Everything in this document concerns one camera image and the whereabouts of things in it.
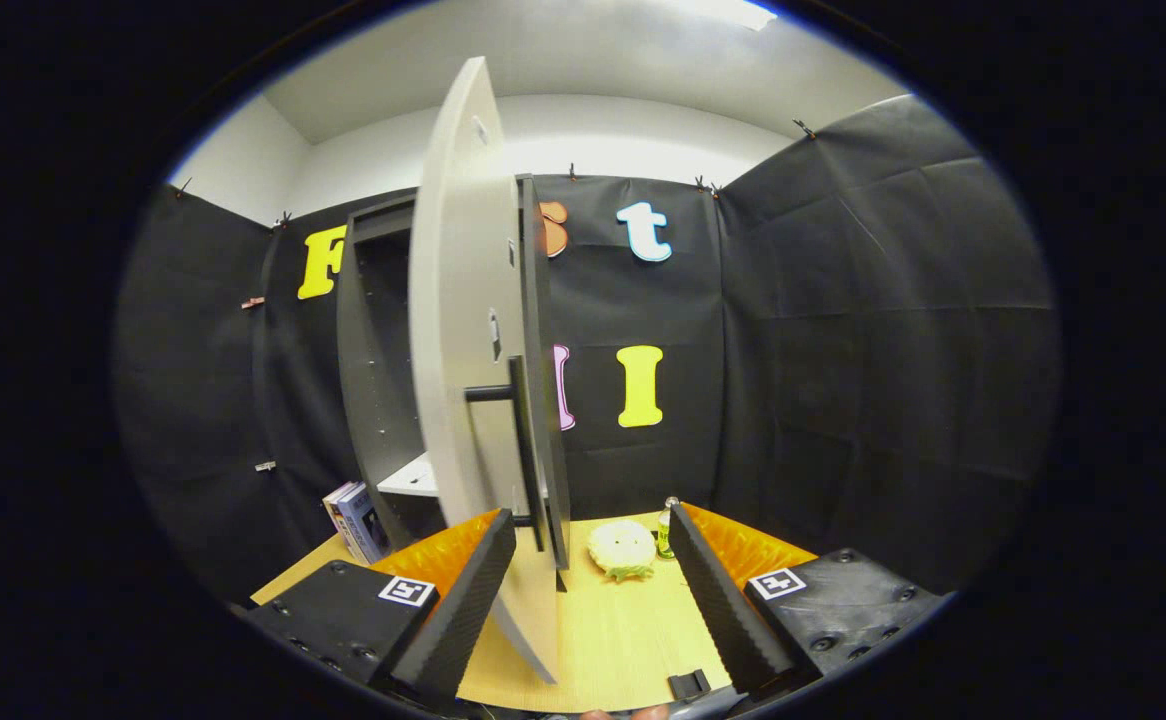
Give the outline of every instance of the human hand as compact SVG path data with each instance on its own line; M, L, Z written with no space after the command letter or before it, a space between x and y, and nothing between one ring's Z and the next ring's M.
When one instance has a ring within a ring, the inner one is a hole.
M632 720L667 720L669 708L666 705L656 705L633 712ZM609 712L603 709L590 709L580 715L580 720L614 720Z

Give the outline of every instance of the yellow letter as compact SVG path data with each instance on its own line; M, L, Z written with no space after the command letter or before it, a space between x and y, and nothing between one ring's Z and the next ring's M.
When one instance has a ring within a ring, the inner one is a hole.
M308 266L303 272L303 284L298 286L298 300L324 295L335 288L335 281L328 277L326 268L335 274L339 273L342 240L346 233L347 225L339 225L314 232L303 242L308 246Z
M653 345L624 347L618 357L628 379L628 398L619 414L619 425L641 428L659 424L662 411L655 405L655 365L662 359L662 350Z

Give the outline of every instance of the white shelf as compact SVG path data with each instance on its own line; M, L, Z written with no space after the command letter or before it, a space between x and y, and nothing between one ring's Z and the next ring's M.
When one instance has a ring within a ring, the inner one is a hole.
M378 492L436 497L436 480L431 477L431 464L427 461L427 452L406 462L403 468L378 483Z

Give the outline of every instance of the white wall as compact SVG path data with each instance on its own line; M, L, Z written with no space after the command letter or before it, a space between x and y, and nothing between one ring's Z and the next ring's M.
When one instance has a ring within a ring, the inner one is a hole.
M205 137L168 179L219 208L272 225L312 146L259 95Z
M415 187L440 109L396 116L312 147L285 209L295 217ZM724 186L792 138L703 111L595 95L500 97L511 172Z
M415 187L440 109L309 145L262 96L219 124L169 177L215 205L271 225L340 202ZM513 173L666 179L724 186L792 144L725 117L596 95L500 97Z

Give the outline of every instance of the black handle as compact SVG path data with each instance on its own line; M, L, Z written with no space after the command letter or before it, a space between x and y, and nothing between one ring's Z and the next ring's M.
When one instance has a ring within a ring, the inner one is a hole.
M517 425L517 450L520 455L520 477L525 482L525 502L529 503L528 515L515 516L517 527L529 525L534 529L534 547L543 552L543 534L539 523L534 520L534 506L538 499L538 471L534 469L534 448L529 442L529 403L525 397L525 358L520 355L507 356L507 370L511 383L505 386L464 387L463 397L468 401L511 400L513 418Z

